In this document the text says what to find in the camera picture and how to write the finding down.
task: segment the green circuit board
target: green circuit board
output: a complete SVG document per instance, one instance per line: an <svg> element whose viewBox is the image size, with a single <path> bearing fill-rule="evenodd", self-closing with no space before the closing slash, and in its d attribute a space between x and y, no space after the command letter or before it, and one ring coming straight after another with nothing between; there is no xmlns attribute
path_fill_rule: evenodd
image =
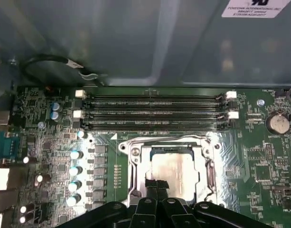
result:
<svg viewBox="0 0 291 228"><path fill-rule="evenodd" d="M16 99L16 111L11 121L20 127L20 146L17 162L31 154L39 163L29 169L29 185L21 189L18 208L30 201L49 203L48 219L38 227L54 227L76 216L94 209L109 201L124 201L128 193L128 157L118 151L120 143L138 136L181 136L186 134L204 135L207 132L185 131L93 131L88 138L77 138L79 129L73 128L73 102L76 88L57 89L57 94L45 94L44 88L19 87ZM218 95L233 89L203 88L83 88L92 95ZM222 145L217 155L220 163L216 169L219 178L218 194L227 207L275 228L291 228L291 121L290 130L281 135L267 130L266 119L274 112L291 114L291 103L285 97L275 98L275 91L268 89L235 89L239 120L235 125L212 134L219 138ZM257 101L264 100L259 106ZM58 102L62 106L59 121L50 118L51 104ZM39 129L38 123L44 122L45 129ZM70 152L84 151L81 161L72 161ZM103 158L96 163L96 156L86 153L90 150L104 150L97 157ZM80 165L85 170L102 168L104 173L94 176L84 172L78 180L103 180L98 187L87 185L81 189L82 200L68 208L66 199L70 196L67 184L73 180L68 174L71 166ZM51 174L49 184L34 186L38 173ZM104 191L94 200L87 192ZM19 212L16 208L14 227L20 227L16 220Z"/></svg>

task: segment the cpu socket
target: cpu socket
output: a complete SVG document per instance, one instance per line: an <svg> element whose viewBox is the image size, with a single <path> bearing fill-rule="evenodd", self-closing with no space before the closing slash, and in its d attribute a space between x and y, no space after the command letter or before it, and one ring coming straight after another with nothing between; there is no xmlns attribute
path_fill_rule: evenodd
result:
<svg viewBox="0 0 291 228"><path fill-rule="evenodd" d="M148 179L167 181L169 197L226 207L216 189L214 153L221 149L220 143L197 135L137 137L120 143L119 151L129 162L127 205L135 196L146 196Z"/></svg>

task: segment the blue serial port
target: blue serial port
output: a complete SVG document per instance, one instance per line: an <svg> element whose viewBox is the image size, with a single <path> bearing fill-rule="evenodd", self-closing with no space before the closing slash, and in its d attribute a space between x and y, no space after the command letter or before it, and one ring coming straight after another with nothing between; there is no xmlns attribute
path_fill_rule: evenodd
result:
<svg viewBox="0 0 291 228"><path fill-rule="evenodd" d="M19 134L0 131L0 160L15 160L19 152Z"/></svg>

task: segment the motherboard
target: motherboard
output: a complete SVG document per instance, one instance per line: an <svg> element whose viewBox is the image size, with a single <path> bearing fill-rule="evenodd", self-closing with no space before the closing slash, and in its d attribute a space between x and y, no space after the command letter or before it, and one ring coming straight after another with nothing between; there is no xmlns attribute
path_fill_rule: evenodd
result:
<svg viewBox="0 0 291 228"><path fill-rule="evenodd" d="M129 206L148 180L291 228L291 102L271 89L19 87L0 123L5 169L13 228Z"/></svg>

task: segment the sticker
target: sticker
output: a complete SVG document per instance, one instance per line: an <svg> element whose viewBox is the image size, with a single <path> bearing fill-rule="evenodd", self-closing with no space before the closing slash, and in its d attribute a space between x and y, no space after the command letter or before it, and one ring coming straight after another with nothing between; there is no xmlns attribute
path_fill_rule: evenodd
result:
<svg viewBox="0 0 291 228"><path fill-rule="evenodd" d="M80 64L77 64L70 59L68 59L68 63L66 63L66 65L70 66L71 68L84 68L84 66L81 66Z"/></svg>
<svg viewBox="0 0 291 228"><path fill-rule="evenodd" d="M275 18L291 0L230 0L223 18Z"/></svg>

